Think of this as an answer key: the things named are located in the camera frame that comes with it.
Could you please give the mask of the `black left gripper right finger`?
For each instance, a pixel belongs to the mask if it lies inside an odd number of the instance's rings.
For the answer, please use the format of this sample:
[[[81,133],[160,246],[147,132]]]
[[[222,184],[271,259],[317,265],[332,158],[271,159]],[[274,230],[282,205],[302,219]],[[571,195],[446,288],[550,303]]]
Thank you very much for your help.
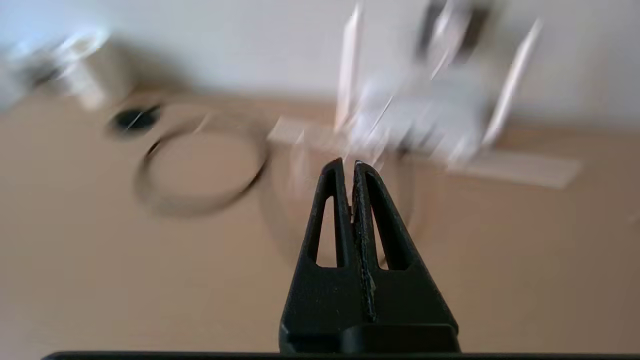
[[[381,175],[358,161],[353,180],[364,322],[351,328],[352,353],[459,353],[458,323]]]

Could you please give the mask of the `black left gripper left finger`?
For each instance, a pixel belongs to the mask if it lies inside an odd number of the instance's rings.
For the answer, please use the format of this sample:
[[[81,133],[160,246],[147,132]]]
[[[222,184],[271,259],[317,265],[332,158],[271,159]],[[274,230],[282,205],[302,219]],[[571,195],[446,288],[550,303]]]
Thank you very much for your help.
[[[318,264],[327,200],[333,201],[336,266]],[[350,207],[341,158],[323,166],[311,203],[285,307],[279,323],[282,353],[366,353],[371,289],[366,248],[371,215],[361,201]]]

